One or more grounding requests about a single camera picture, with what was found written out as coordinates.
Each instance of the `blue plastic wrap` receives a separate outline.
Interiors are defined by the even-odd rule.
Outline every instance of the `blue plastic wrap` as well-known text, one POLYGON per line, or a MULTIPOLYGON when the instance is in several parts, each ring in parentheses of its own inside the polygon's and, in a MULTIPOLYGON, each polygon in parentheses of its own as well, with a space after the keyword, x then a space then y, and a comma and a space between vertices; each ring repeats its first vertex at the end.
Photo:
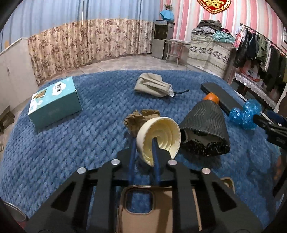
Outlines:
POLYGON ((229 118, 236 125, 240 125, 245 130, 254 130, 256 124, 253 122, 254 115, 260 115, 261 105, 255 99, 250 99, 245 102, 242 110, 233 108, 229 113, 229 118))
POLYGON ((163 10, 160 13, 161 17, 163 20, 167 20, 167 21, 174 21, 174 15, 171 11, 169 10, 163 10))

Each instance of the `beige drawstring bag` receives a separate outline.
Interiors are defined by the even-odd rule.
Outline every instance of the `beige drawstring bag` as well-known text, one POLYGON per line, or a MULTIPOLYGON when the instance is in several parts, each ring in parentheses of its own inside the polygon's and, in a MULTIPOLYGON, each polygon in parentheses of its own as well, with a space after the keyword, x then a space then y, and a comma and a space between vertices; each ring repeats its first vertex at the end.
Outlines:
POLYGON ((139 76, 137 83, 135 84, 135 91, 151 94, 156 97, 171 96, 184 92, 174 92, 172 86, 169 83, 163 82, 162 77, 158 74, 143 73, 139 76))

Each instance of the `cabinet door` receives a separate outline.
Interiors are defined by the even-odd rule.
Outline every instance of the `cabinet door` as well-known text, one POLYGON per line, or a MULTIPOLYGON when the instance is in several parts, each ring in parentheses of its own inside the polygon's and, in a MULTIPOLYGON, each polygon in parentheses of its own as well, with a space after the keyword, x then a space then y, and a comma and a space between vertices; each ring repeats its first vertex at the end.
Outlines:
POLYGON ((0 98, 2 103, 10 105, 10 109, 15 108, 20 103, 18 94, 9 78, 5 61, 0 63, 0 98))
POLYGON ((9 78, 17 92, 20 103, 22 103, 38 90, 27 40, 22 39, 7 50, 5 59, 9 78))

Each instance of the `floor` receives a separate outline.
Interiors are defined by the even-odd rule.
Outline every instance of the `floor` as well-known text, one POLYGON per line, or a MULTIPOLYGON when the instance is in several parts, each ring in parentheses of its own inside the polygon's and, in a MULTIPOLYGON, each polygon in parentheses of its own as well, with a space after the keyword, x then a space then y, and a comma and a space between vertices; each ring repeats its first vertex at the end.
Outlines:
MULTIPOLYGON (((128 55, 124 57, 117 57, 108 59, 105 61, 99 61, 92 64, 88 64, 82 66, 77 69, 64 71, 60 74, 57 74, 51 78, 51 80, 55 80, 58 78, 70 77, 70 76, 78 76, 82 74, 90 74, 104 71, 112 71, 112 70, 127 70, 127 69, 142 69, 142 70, 166 70, 166 69, 176 69, 176 70, 186 70, 187 68, 183 65, 177 66, 175 62, 168 61, 165 63, 164 60, 154 58, 151 55, 128 55)), ((202 72, 202 70, 197 68, 192 68, 195 71, 202 72)), ((4 134, 0 136, 0 142, 3 144, 2 151, 0 151, 0 161, 3 157, 3 152, 6 148, 6 144, 9 139, 9 135, 12 132, 17 119, 26 106, 26 104, 30 101, 30 99, 24 101, 15 109, 12 110, 12 113, 15 115, 15 122, 8 126, 8 128, 4 131, 4 134)))

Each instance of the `blue blanket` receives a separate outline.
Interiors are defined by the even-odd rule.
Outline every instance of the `blue blanket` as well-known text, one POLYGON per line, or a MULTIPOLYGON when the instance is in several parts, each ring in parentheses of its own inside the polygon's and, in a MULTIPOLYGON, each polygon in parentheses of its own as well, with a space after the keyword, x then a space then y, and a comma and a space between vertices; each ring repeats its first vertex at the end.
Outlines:
MULTIPOLYGON (((129 147, 130 136, 124 118, 135 109, 158 109, 162 116, 178 124, 203 99, 200 85, 214 82, 236 101, 243 101, 222 79, 192 71, 109 71, 73 77, 83 110, 36 131, 29 119, 28 105, 12 131, 0 167, 0 196, 31 217, 41 204, 78 167, 98 168, 129 147), (135 93, 141 73, 151 72, 171 83, 173 90, 190 92, 174 98, 155 98, 135 93)), ((45 84, 47 87, 56 80, 45 84)), ((273 167, 278 149, 266 141, 264 130, 245 131, 233 125, 224 113, 231 151, 216 157, 185 155, 176 159, 192 169, 211 168, 220 178, 231 177, 236 194, 256 214, 264 226, 275 216, 272 198, 273 167)), ((136 184, 149 184, 149 174, 136 163, 136 184)), ((134 209, 144 211, 148 204, 136 196, 134 209)))

